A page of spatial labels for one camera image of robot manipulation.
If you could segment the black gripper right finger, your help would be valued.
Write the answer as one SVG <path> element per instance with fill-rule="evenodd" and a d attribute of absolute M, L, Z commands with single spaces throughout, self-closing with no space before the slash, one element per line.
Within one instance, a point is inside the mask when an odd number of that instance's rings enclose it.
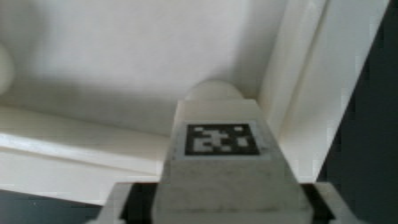
<path fill-rule="evenodd" d="M 313 206 L 311 224 L 368 224 L 357 218 L 332 184 L 316 182 L 300 186 Z"/>

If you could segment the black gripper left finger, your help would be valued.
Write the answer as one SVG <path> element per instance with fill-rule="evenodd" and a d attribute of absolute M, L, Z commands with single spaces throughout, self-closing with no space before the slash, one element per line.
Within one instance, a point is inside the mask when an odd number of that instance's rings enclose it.
<path fill-rule="evenodd" d="M 85 224 L 153 224 L 151 207 L 158 183 L 117 183 L 98 217 Z"/>

